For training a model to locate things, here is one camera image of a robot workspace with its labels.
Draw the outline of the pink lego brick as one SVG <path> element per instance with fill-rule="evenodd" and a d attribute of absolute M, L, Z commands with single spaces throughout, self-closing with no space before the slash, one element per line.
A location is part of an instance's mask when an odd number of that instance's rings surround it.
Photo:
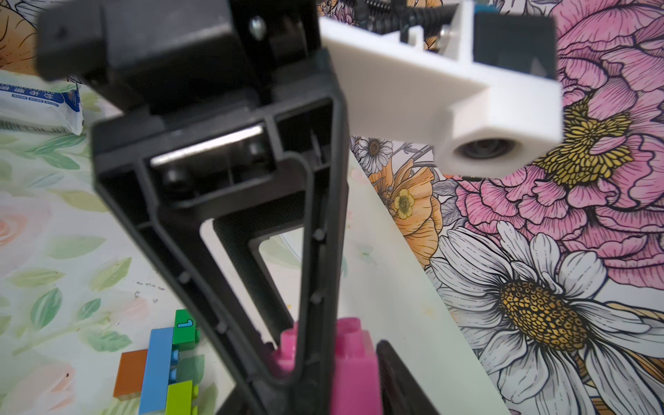
<path fill-rule="evenodd" d="M 360 319 L 337 320 L 329 414 L 383 413 L 379 360 L 373 346 L 370 333 L 361 326 Z"/>

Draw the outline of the dark green lego brick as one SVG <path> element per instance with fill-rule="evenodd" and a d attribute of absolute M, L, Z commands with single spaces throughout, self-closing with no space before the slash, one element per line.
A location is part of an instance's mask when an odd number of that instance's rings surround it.
<path fill-rule="evenodd" d="M 172 344 L 180 351 L 194 349 L 201 340 L 201 332 L 197 327 L 197 322 L 191 316 L 187 309 L 176 311 Z"/>

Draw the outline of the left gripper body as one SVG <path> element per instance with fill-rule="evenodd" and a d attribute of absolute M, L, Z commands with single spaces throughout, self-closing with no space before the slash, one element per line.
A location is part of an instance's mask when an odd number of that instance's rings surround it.
<path fill-rule="evenodd" d="M 268 102 L 298 62 L 331 68 L 318 19 L 313 1 L 67 1 L 38 16 L 36 69 L 83 80 L 133 128 L 240 90 Z"/>

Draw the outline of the blue long lego brick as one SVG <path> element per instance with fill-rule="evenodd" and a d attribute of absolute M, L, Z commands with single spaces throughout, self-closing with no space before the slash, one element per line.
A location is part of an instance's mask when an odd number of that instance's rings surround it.
<path fill-rule="evenodd" d="M 173 349 L 173 335 L 173 327 L 150 332 L 139 414 L 160 412 L 166 407 L 168 387 L 174 379 L 171 368 L 179 359 L 179 352 Z"/>

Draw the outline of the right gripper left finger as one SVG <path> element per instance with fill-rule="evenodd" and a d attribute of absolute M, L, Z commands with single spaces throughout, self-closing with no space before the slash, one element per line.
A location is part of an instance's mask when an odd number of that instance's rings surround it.
<path fill-rule="evenodd" d="M 224 400 L 216 415 L 252 415 L 252 409 L 247 404 L 244 395 L 235 387 Z"/>

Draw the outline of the brown lego brick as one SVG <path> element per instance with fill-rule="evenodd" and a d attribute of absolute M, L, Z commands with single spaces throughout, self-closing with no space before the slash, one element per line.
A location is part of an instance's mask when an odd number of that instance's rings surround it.
<path fill-rule="evenodd" d="M 121 355 L 113 397 L 120 401 L 138 398 L 143 390 L 147 349 L 125 352 Z"/>

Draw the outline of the lime green lego brick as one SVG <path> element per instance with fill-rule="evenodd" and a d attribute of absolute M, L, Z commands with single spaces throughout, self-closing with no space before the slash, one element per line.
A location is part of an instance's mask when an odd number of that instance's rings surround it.
<path fill-rule="evenodd" d="M 199 386 L 192 380 L 178 382 L 168 386 L 165 415 L 197 415 Z"/>

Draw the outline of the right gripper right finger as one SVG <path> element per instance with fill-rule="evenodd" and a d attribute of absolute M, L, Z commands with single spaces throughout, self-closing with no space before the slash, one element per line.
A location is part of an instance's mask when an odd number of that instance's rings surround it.
<path fill-rule="evenodd" d="M 388 341 L 378 342 L 376 354 L 385 415 L 439 415 L 439 411 Z"/>

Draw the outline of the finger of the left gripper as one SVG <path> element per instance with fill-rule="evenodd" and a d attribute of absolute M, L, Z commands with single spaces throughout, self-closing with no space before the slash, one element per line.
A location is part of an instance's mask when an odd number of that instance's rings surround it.
<path fill-rule="evenodd" d="M 304 224 L 304 194 L 292 194 L 213 221 L 214 231 L 275 342 L 294 325 L 259 246 Z"/>
<path fill-rule="evenodd" d="M 345 100 L 227 97 L 93 128 L 95 187 L 255 414 L 327 414 L 346 218 Z"/>

